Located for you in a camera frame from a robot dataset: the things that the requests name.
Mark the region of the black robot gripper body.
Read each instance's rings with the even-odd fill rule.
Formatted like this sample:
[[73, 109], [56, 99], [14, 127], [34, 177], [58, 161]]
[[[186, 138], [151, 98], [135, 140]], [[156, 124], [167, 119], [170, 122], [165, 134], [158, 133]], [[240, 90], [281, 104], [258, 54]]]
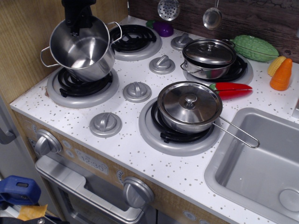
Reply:
[[62, 0], [66, 26], [78, 23], [81, 14], [93, 15], [90, 6], [94, 4], [96, 0]]

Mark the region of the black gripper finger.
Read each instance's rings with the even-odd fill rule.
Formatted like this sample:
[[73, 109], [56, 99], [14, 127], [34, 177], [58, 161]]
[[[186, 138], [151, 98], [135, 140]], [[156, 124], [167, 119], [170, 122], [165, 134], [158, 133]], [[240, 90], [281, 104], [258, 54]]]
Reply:
[[81, 14], [78, 20], [79, 28], [91, 28], [93, 26], [93, 16], [91, 14]]
[[79, 37], [80, 33], [80, 24], [79, 23], [74, 23], [73, 25], [70, 26], [70, 34], [72, 37]]

